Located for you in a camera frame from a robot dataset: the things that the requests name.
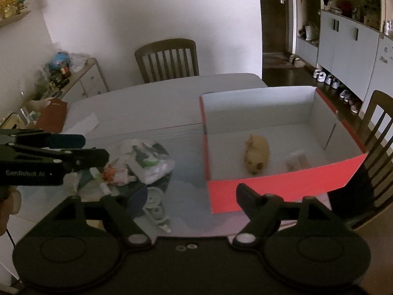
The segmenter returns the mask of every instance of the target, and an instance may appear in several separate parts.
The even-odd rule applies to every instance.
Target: screw
[[[184,245],[177,245],[175,247],[175,250],[177,250],[179,252],[185,252],[187,250],[187,247],[185,247]]]
[[[139,245],[147,242],[147,236],[144,234],[132,234],[128,237],[131,244]]]
[[[236,235],[236,240],[242,244],[251,244],[256,241],[256,237],[250,233],[241,233]]]
[[[198,248],[198,245],[197,245],[197,244],[188,244],[188,245],[187,245],[187,248],[188,248],[188,249],[197,249],[197,248]]]

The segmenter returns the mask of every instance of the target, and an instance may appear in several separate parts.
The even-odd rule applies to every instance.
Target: open box
[[[312,86],[209,93],[200,97],[200,105],[213,213],[240,210],[239,183],[286,201],[342,188],[367,156],[346,121],[338,120],[333,105]],[[270,147],[269,163],[256,176],[243,162],[250,134],[264,136]],[[286,162],[299,151],[310,168],[289,172]]]

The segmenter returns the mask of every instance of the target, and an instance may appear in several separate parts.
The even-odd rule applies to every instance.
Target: white table
[[[194,76],[121,89],[72,104],[64,130],[95,112],[99,125],[90,132],[86,147],[106,147],[132,138],[160,142],[176,160],[164,207],[171,217],[173,236],[230,235],[248,222],[243,212],[211,214],[203,175],[202,120],[199,96],[206,92],[263,88],[254,74]],[[11,216],[9,231],[22,238],[71,191],[61,187],[20,187],[22,207]],[[136,221],[149,235],[164,234],[147,219]],[[12,245],[0,237],[0,262],[14,276]]]

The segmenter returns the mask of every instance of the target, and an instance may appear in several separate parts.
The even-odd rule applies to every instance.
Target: plush hamster
[[[252,175],[257,175],[266,166],[270,157],[268,141],[260,135],[250,135],[246,142],[244,165]]]

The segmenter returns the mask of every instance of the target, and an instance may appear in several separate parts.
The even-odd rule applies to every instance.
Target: doorway
[[[289,43],[289,1],[260,1],[263,53],[284,53]]]

